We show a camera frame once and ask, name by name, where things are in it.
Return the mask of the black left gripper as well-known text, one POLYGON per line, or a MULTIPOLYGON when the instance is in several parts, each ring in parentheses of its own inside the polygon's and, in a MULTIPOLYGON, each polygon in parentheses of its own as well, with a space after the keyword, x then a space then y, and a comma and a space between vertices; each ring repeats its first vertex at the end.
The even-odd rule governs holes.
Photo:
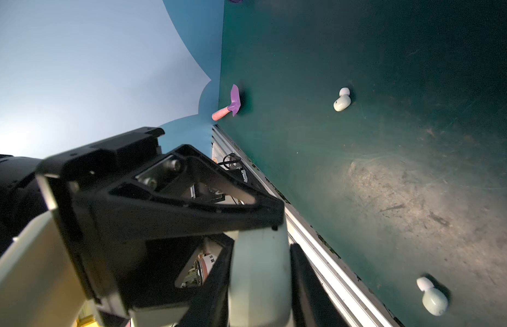
POLYGON ((100 318, 226 319, 226 232, 279 227, 284 204, 190 145, 162 153, 162 135, 145 127, 51 156, 37 181, 100 318), (191 195, 200 185, 242 204, 191 195))

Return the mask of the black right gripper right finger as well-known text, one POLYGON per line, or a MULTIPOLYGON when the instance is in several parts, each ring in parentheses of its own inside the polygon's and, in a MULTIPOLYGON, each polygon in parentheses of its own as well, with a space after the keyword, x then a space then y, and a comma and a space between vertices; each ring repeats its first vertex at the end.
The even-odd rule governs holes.
POLYGON ((299 244, 290 245, 295 326, 349 327, 321 285, 299 244))

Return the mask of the white earbud charging case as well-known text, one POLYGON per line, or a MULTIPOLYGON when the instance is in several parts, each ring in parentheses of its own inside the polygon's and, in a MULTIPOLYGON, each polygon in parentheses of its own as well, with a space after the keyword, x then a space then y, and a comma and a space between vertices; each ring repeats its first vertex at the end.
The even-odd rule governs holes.
POLYGON ((240 231, 228 287, 230 326, 286 326, 292 307, 287 226, 240 231))

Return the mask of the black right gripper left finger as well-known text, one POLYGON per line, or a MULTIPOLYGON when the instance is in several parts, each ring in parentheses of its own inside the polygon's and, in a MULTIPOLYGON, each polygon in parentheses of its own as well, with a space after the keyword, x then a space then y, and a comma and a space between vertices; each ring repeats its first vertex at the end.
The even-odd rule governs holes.
POLYGON ((178 326, 228 326, 228 288, 233 246, 224 247, 213 259, 206 279, 178 326))

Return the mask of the white earbud front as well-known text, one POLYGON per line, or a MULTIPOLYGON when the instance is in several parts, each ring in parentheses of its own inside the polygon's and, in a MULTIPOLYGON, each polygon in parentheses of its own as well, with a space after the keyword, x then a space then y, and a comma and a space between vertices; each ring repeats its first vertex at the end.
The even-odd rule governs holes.
POLYGON ((433 316, 442 316, 448 309, 449 301, 447 296, 426 277, 418 278, 416 284, 423 293, 422 304, 425 309, 433 316))

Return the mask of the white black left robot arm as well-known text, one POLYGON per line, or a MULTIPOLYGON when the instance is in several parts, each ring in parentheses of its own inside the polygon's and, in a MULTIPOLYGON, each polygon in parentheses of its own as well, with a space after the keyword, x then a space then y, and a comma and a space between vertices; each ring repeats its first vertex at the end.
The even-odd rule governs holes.
POLYGON ((140 128, 0 158, 0 326, 284 326, 282 201, 140 128))

